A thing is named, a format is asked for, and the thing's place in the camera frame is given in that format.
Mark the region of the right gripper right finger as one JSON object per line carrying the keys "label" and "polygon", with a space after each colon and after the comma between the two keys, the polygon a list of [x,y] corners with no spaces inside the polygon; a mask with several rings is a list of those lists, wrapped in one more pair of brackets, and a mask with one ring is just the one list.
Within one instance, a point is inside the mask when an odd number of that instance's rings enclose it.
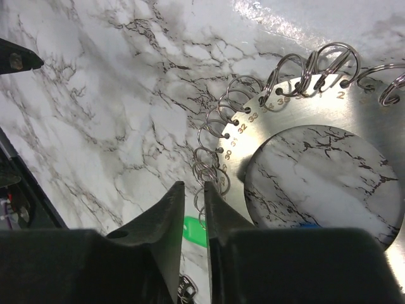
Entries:
{"label": "right gripper right finger", "polygon": [[204,186],[213,303],[403,303],[382,248],[353,228],[258,229]]}

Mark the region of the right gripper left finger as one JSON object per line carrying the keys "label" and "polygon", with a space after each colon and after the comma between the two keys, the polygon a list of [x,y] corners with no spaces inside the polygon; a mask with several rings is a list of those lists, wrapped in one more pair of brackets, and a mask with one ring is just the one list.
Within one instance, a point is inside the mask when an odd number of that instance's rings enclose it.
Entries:
{"label": "right gripper left finger", "polygon": [[2,303],[176,303],[185,186],[103,236],[92,229],[1,232]]}

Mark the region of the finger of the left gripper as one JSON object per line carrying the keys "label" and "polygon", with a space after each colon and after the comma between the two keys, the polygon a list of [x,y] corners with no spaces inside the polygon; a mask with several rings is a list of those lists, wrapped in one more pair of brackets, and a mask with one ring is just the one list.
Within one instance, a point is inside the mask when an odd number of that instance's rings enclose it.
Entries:
{"label": "finger of the left gripper", "polygon": [[33,51],[4,39],[0,41],[1,75],[36,70],[44,65]]}

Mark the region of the blue key tag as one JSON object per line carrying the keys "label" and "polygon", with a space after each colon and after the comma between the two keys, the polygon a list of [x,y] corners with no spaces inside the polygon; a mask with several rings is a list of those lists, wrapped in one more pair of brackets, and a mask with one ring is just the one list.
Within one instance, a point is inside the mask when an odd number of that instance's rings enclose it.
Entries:
{"label": "blue key tag", "polygon": [[315,223],[300,223],[299,228],[320,228],[321,226]]}

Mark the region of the green key tag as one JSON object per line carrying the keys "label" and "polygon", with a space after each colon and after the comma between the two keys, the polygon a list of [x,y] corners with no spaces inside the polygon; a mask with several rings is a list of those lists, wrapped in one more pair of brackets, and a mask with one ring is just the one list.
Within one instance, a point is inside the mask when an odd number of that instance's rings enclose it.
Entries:
{"label": "green key tag", "polygon": [[207,248],[205,228],[205,221],[186,216],[183,224],[183,237],[191,243]]}

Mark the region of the metal disc with keyrings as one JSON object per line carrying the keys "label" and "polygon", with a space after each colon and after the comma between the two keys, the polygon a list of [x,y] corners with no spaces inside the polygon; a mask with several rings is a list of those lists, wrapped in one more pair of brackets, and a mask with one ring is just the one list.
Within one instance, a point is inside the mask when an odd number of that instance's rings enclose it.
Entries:
{"label": "metal disc with keyrings", "polygon": [[404,63],[333,42],[233,77],[197,132],[192,173],[252,224],[359,227],[404,285]]}

